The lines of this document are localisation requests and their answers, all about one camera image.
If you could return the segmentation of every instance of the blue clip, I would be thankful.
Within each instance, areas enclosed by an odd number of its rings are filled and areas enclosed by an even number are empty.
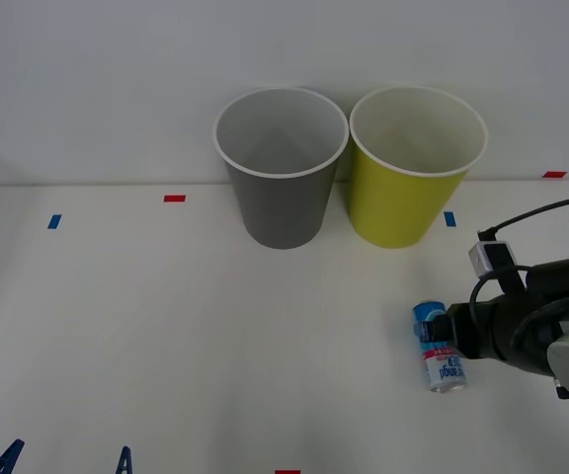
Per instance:
[[[453,212],[446,210],[443,212],[443,215],[445,216],[445,224],[447,227],[455,227],[455,216]]]
[[[6,452],[4,452],[0,457],[0,474],[12,474],[12,470],[17,464],[17,459],[21,450],[24,448],[24,442],[20,439],[15,440]]]
[[[122,448],[122,454],[120,455],[120,462],[118,463],[118,469],[116,469],[116,474],[133,474],[133,467],[130,462],[130,448],[125,446]]]

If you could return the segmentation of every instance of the white cup rim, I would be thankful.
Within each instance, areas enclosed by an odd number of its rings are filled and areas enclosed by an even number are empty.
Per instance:
[[[342,139],[342,143],[340,144],[340,146],[339,146],[338,150],[335,152],[335,154],[332,155],[328,160],[320,163],[317,166],[314,166],[313,168],[309,168],[308,170],[299,171],[296,173],[287,173],[287,174],[262,173],[260,171],[255,171],[255,170],[252,170],[250,168],[246,168],[242,165],[239,165],[234,160],[232,160],[229,156],[227,156],[227,154],[221,149],[221,147],[218,143],[218,137],[216,136],[216,131],[218,129],[218,123],[220,122],[221,118],[237,102],[240,102],[249,96],[261,94],[261,93],[264,93],[267,91],[302,92],[302,93],[309,94],[311,96],[315,96],[318,99],[323,100],[324,102],[328,103],[333,109],[335,109],[335,111],[338,112],[338,114],[340,115],[340,118],[342,119],[342,123],[344,125],[344,138]],[[349,137],[350,137],[349,123],[348,123],[348,119],[346,118],[346,115],[344,114],[344,111],[342,111],[342,109],[340,109],[339,106],[337,104],[335,104],[333,101],[331,101],[328,97],[323,96],[322,94],[319,94],[317,92],[310,91],[308,89],[304,89],[302,87],[262,87],[260,89],[254,89],[252,91],[249,91],[249,92],[233,99],[230,103],[228,103],[221,110],[221,112],[219,112],[218,116],[216,117],[216,120],[214,121],[214,127],[212,128],[212,140],[214,141],[214,146],[216,147],[216,151],[218,152],[218,154],[223,158],[223,160],[225,160],[226,163],[228,163],[230,166],[233,166],[237,170],[242,171],[243,173],[247,173],[248,175],[256,176],[258,178],[270,178],[270,179],[275,179],[275,180],[287,180],[287,179],[291,179],[291,178],[301,178],[302,176],[312,175],[313,173],[316,173],[316,172],[326,168],[331,163],[333,163],[335,160],[337,160],[340,157],[340,155],[344,152],[344,149],[346,148],[346,145],[348,144]]]
[[[403,168],[399,168],[398,166],[391,165],[391,164],[381,160],[380,158],[377,158],[376,156],[374,156],[374,154],[371,153],[370,150],[368,150],[362,144],[360,139],[357,137],[357,134],[355,133],[354,122],[355,122],[355,118],[356,118],[356,113],[357,113],[357,110],[359,109],[360,105],[363,104],[364,102],[366,102],[368,99],[372,98],[373,96],[376,96],[377,94],[381,94],[381,93],[387,92],[387,91],[392,90],[392,89],[423,89],[426,91],[435,92],[437,94],[442,94],[442,95],[452,99],[453,101],[461,104],[465,108],[467,108],[470,112],[473,113],[473,115],[477,119],[478,123],[480,123],[480,126],[482,128],[482,132],[484,133],[484,143],[482,144],[482,149],[477,154],[477,156],[473,160],[471,160],[469,163],[467,163],[466,165],[464,165],[460,168],[456,168],[454,170],[449,170],[449,171],[444,171],[441,173],[423,173],[423,172],[419,172],[419,171],[404,170]],[[361,151],[363,151],[366,154],[366,156],[368,156],[371,160],[375,161],[376,163],[381,165],[383,168],[387,168],[388,170],[396,171],[397,173],[401,173],[403,175],[416,176],[418,178],[444,178],[446,176],[454,176],[454,175],[458,175],[460,173],[464,173],[469,168],[471,168],[475,163],[477,163],[480,160],[480,158],[482,158],[482,156],[484,156],[484,153],[486,152],[487,146],[489,144],[489,129],[486,126],[486,122],[480,116],[480,114],[473,107],[471,107],[467,102],[463,101],[460,97],[457,97],[454,94],[450,94],[449,92],[443,91],[441,89],[436,89],[434,87],[421,86],[421,85],[416,85],[416,84],[414,84],[414,85],[404,84],[404,85],[388,86],[388,87],[383,87],[381,89],[375,89],[374,91],[366,94],[361,99],[359,99],[357,101],[357,103],[355,104],[355,106],[353,107],[353,110],[351,111],[351,115],[350,115],[350,119],[349,119],[349,125],[350,125],[350,129],[351,129],[351,137],[353,138],[353,140],[355,141],[357,146],[359,146]]]

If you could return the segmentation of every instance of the blue and white can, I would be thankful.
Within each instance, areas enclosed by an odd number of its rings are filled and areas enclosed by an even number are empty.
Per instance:
[[[433,321],[447,309],[439,301],[423,301],[414,306],[414,323]],[[419,343],[423,354],[423,365],[430,382],[430,390],[444,393],[466,385],[462,362],[448,343]]]

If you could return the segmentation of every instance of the red tape marker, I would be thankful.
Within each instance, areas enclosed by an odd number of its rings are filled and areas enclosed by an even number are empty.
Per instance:
[[[186,195],[166,195],[164,196],[164,202],[184,202],[186,201]]]
[[[567,171],[547,171],[542,178],[563,178]]]

